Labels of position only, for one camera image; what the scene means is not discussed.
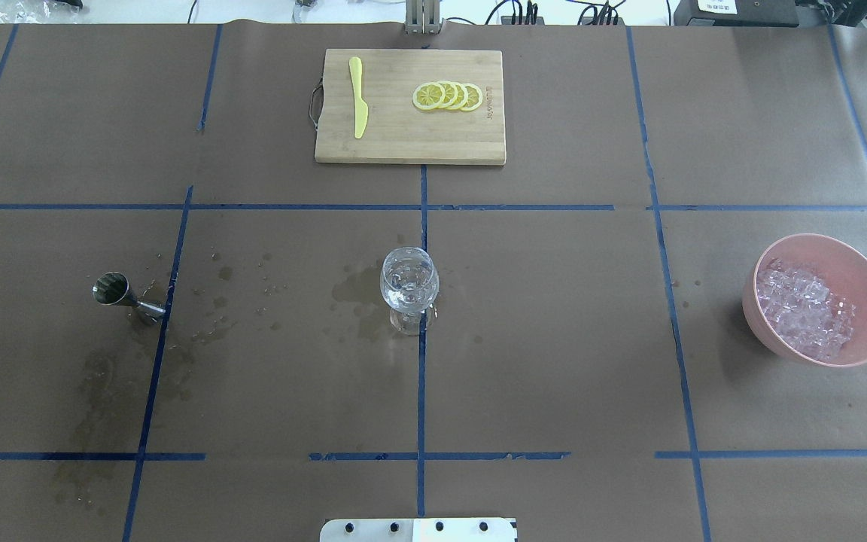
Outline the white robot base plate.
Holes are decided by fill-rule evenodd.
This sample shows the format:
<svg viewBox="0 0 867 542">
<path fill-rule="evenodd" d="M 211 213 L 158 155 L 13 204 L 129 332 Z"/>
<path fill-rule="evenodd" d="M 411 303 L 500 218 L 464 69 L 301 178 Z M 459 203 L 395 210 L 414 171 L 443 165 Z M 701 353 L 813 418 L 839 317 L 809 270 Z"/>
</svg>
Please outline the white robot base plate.
<svg viewBox="0 0 867 542">
<path fill-rule="evenodd" d="M 337 519 L 320 541 L 517 541 L 516 520 L 503 517 Z"/>
</svg>

